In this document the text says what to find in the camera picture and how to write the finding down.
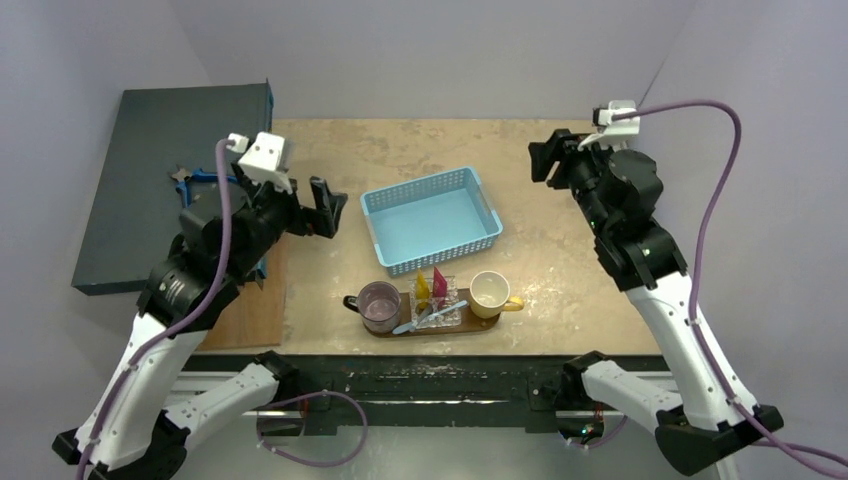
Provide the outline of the purple mug with black handle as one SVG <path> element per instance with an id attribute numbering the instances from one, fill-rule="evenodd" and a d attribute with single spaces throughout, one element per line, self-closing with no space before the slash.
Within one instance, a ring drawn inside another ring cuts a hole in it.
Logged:
<path id="1" fill-rule="evenodd" d="M 359 314 L 362 324 L 370 333 L 391 333 L 399 325 L 402 299 L 397 288 L 390 283 L 371 282 L 357 295 L 346 295 L 342 304 Z"/>

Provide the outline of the light blue perforated plastic basket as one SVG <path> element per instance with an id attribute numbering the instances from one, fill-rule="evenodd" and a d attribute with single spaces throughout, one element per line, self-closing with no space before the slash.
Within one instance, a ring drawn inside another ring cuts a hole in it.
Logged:
<path id="1" fill-rule="evenodd" d="M 367 191 L 360 205 L 377 260 L 391 277 L 491 248 L 503 232 L 470 166 Z"/>

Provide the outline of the yellow toothpaste tube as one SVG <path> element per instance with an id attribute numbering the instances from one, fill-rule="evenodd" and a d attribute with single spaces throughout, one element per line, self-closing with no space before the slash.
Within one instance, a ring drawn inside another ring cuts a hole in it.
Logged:
<path id="1" fill-rule="evenodd" d="M 415 280 L 415 298 L 417 301 L 422 302 L 429 300 L 430 297 L 430 284 L 428 283 L 428 280 L 426 279 L 423 271 L 421 269 L 418 269 Z"/>

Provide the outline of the pink toothpaste tube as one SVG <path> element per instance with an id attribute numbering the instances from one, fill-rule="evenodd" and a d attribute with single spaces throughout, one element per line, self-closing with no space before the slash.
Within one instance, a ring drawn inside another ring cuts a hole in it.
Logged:
<path id="1" fill-rule="evenodd" d="M 441 273 L 441 271 L 437 268 L 433 268 L 433 281 L 432 281 L 432 296 L 434 298 L 445 298 L 448 293 L 448 282 L 446 277 Z"/>

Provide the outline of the grey toothbrush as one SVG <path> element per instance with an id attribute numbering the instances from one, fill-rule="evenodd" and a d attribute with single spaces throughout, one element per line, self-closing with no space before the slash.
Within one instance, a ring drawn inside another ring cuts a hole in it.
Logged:
<path id="1" fill-rule="evenodd" d="M 429 304 L 428 306 L 426 306 L 411 322 L 411 332 L 427 328 L 432 322 L 431 316 L 434 314 L 434 312 L 435 309 L 433 304 Z"/>

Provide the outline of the white toothbrush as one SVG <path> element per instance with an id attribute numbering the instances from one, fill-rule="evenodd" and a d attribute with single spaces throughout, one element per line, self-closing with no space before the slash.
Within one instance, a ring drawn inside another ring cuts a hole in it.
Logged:
<path id="1" fill-rule="evenodd" d="M 466 300 L 459 301 L 449 307 L 446 307 L 439 311 L 431 311 L 428 315 L 422 314 L 418 318 L 411 320 L 405 324 L 399 324 L 395 329 L 392 330 L 393 335 L 402 335 L 406 333 L 413 333 L 419 326 L 437 318 L 440 316 L 444 316 L 453 311 L 460 310 L 468 306 L 468 302 Z"/>

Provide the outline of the yellow ceramic mug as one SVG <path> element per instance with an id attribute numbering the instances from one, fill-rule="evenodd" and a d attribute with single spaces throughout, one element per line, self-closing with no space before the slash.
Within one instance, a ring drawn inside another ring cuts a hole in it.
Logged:
<path id="1" fill-rule="evenodd" d="M 502 312 L 524 309 L 524 301 L 511 295 L 508 280 L 498 272 L 482 271 L 470 282 L 469 305 L 471 311 L 481 319 L 493 318 Z"/>

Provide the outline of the dark wooden oval tray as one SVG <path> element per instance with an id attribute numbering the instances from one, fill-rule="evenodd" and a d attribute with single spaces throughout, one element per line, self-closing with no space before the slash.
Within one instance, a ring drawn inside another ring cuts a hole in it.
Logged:
<path id="1" fill-rule="evenodd" d="M 412 320 L 412 309 L 410 307 L 410 298 L 415 300 L 414 292 L 401 292 L 401 302 L 400 302 L 400 310 L 399 310 L 399 326 L 405 325 L 411 322 Z M 432 321 L 428 321 L 426 324 L 421 323 L 419 327 L 416 327 L 414 331 L 406 332 L 404 334 L 395 335 L 391 331 L 387 332 L 373 332 L 366 328 L 366 331 L 377 338 L 400 338 L 400 337 L 415 337 L 415 336 L 428 336 L 428 335 L 451 335 L 451 334 L 466 334 L 466 333 L 479 333 L 486 330 L 492 329 L 497 322 L 499 321 L 500 314 L 497 314 L 491 318 L 480 318 L 470 309 L 470 301 L 471 295 L 470 290 L 468 288 L 457 289 L 456 291 L 451 291 L 449 295 L 449 299 L 446 300 L 446 306 L 457 303 L 458 301 L 468 301 L 469 306 L 464 307 L 462 309 L 454 310 L 452 312 L 448 312 L 448 314 L 443 316 L 438 316 Z M 459 320 L 457 325 L 447 325 L 446 322 Z"/>

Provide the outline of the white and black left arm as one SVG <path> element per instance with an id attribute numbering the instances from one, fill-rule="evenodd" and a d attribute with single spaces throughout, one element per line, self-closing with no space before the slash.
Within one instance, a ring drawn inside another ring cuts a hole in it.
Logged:
<path id="1" fill-rule="evenodd" d="M 181 211 L 180 233 L 140 294 L 106 391 L 84 424 L 53 442 L 78 478 L 169 479 L 192 449 L 237 416 L 295 402 L 298 371 L 273 352 L 192 400 L 166 400 L 187 360 L 283 234 L 336 234 L 347 195 L 332 192 L 320 177 L 310 187 L 315 204 L 306 207 L 295 191 L 253 185 L 239 174 Z"/>

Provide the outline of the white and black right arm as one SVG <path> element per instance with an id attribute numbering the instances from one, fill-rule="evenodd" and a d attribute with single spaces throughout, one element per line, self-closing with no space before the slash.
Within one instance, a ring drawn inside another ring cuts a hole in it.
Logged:
<path id="1" fill-rule="evenodd" d="M 736 376 L 697 303 L 672 235 L 653 213 L 663 185 L 649 156 L 586 146 L 567 129 L 528 146 L 531 177 L 570 191 L 595 237 L 604 271 L 647 324 L 675 391 L 625 371 L 593 351 L 563 366 L 551 404 L 608 405 L 650 431 L 680 474 L 699 473 L 775 432 L 777 408 L 759 402 Z"/>

